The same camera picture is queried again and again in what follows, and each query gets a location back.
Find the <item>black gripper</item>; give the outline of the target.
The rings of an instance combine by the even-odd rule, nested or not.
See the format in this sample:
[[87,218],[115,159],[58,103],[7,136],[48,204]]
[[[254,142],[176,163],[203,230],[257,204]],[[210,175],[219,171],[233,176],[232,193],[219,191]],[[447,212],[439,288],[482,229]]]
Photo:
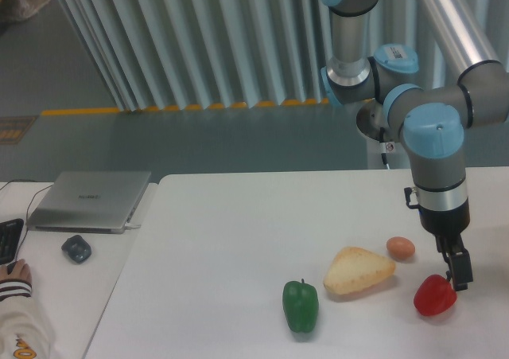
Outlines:
[[406,187],[404,194],[406,206],[418,211],[422,227],[435,236],[437,251],[448,266],[446,273],[451,274],[454,291],[467,290],[473,282],[472,264],[460,235],[470,223],[466,187],[441,192]]

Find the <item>white sleeved forearm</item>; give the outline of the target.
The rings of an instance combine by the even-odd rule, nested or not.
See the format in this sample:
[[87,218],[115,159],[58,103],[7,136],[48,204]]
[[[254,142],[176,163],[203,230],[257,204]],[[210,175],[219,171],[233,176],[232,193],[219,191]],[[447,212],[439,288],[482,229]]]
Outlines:
[[1,281],[1,358],[49,358],[51,339],[32,286],[20,279]]

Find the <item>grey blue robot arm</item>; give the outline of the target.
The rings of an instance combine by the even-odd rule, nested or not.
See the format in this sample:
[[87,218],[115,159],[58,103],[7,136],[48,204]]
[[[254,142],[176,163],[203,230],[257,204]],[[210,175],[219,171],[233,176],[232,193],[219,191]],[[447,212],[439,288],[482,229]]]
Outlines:
[[456,291],[472,265],[461,233],[470,222],[464,133],[508,120],[508,74],[465,0],[416,0],[449,67],[454,85],[425,90],[413,83],[415,51],[404,45],[366,50],[368,14],[379,0],[321,0],[331,18],[332,57],[321,71],[330,102],[378,102],[379,132],[402,144],[413,186],[406,204],[436,240]]

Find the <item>person's hand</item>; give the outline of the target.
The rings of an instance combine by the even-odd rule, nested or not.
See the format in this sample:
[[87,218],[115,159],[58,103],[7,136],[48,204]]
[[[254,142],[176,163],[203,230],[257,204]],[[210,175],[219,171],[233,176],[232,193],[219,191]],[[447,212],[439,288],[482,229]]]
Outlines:
[[32,274],[29,265],[26,263],[24,259],[20,259],[16,261],[16,266],[14,267],[11,274],[7,274],[6,266],[2,265],[0,271],[1,281],[22,281],[28,284],[32,283]]

